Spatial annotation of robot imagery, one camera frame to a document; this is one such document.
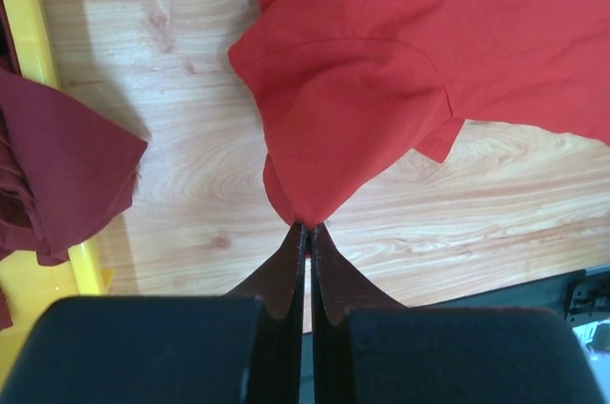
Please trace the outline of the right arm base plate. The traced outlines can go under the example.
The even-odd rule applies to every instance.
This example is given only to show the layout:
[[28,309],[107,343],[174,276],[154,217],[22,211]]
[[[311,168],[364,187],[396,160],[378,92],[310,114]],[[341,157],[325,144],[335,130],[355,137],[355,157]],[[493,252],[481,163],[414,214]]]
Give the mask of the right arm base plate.
[[586,269],[570,282],[564,312],[571,327],[609,318],[609,265]]

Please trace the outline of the bright red t shirt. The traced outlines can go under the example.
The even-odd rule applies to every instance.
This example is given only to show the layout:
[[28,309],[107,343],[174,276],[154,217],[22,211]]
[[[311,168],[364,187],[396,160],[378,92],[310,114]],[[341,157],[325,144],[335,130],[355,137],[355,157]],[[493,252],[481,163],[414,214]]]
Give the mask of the bright red t shirt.
[[609,139],[609,0],[258,0],[230,48],[286,222],[325,221],[467,120]]

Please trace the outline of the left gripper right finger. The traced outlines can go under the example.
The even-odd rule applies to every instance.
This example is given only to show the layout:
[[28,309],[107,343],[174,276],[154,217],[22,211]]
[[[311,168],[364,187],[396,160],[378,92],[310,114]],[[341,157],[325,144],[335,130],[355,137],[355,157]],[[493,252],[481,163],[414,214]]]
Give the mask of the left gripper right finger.
[[310,255],[315,402],[355,403],[349,314],[400,303],[339,252],[323,224],[311,230]]

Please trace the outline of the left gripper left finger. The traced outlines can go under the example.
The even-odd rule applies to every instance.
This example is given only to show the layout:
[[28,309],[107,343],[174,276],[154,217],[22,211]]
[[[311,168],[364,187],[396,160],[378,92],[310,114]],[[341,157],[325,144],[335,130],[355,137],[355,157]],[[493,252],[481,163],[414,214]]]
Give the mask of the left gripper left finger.
[[280,247],[226,293],[258,305],[243,403],[299,401],[308,229],[295,223]]

